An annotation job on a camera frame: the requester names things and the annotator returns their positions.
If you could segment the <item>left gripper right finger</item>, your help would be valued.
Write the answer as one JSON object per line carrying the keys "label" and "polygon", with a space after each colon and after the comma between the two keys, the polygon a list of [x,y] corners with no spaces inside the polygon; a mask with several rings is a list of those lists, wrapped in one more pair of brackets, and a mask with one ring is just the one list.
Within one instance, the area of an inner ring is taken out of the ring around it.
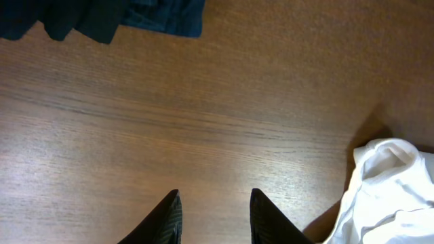
{"label": "left gripper right finger", "polygon": [[250,197],[252,244],[313,244],[259,189]]}

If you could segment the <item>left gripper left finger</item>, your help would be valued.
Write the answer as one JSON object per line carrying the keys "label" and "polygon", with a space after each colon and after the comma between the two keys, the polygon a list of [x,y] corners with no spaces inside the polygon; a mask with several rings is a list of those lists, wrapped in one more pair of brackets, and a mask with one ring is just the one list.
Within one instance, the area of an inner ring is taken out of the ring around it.
{"label": "left gripper left finger", "polygon": [[119,244],[181,244],[180,191],[171,190]]}

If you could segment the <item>white t-shirt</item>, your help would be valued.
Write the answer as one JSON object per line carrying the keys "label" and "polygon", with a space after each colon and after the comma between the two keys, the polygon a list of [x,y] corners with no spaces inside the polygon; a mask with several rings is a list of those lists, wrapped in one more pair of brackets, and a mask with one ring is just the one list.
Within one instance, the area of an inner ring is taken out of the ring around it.
{"label": "white t-shirt", "polygon": [[356,148],[353,158],[326,243],[433,244],[433,154],[387,138]]}

